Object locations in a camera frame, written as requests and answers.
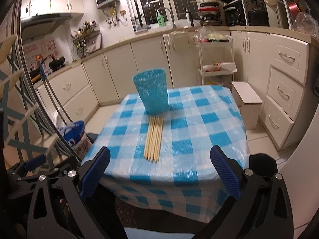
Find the small white stool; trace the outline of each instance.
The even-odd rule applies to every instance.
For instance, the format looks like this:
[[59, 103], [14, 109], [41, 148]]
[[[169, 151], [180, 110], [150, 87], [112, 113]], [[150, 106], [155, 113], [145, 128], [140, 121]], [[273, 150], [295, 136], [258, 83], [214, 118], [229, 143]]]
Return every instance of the small white stool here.
[[232, 82], [232, 86], [232, 95], [240, 108], [246, 130], [255, 129], [263, 101], [247, 82]]

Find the blue cup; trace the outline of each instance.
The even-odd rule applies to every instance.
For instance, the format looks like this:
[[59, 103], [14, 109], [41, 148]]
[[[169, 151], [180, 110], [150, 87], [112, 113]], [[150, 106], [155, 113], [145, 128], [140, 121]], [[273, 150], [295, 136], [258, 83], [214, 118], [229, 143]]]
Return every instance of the blue cup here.
[[148, 114], [157, 115], [168, 110], [164, 68], [153, 68], [140, 72], [133, 77], [133, 82]]

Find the microwave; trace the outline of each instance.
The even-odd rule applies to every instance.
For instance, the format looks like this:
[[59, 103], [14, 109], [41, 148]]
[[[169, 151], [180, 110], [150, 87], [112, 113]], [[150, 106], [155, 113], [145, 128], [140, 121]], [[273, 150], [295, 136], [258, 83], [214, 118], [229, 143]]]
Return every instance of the microwave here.
[[241, 0], [224, 7], [227, 26], [246, 26], [245, 12]]

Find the blue checkered tablecloth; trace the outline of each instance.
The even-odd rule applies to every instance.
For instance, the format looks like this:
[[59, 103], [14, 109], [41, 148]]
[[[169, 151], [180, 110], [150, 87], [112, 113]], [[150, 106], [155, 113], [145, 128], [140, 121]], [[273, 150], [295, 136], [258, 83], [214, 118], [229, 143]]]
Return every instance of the blue checkered tablecloth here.
[[158, 163], [143, 158], [150, 116], [138, 94], [128, 95], [116, 110], [84, 161], [102, 146], [111, 162], [100, 183], [134, 206], [163, 209], [208, 223], [228, 194], [210, 161], [210, 149], [248, 168], [245, 127], [228, 88], [200, 86], [168, 90]]

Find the dish soap bottle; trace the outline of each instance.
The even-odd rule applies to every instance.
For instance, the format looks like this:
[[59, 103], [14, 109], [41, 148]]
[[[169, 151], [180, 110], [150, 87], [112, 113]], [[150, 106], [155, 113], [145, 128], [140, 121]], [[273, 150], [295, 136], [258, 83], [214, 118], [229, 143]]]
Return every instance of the dish soap bottle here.
[[165, 23], [165, 20], [164, 20], [164, 16], [160, 13], [157, 14], [157, 22], [159, 24], [159, 27], [165, 27], [166, 26], [166, 23]]

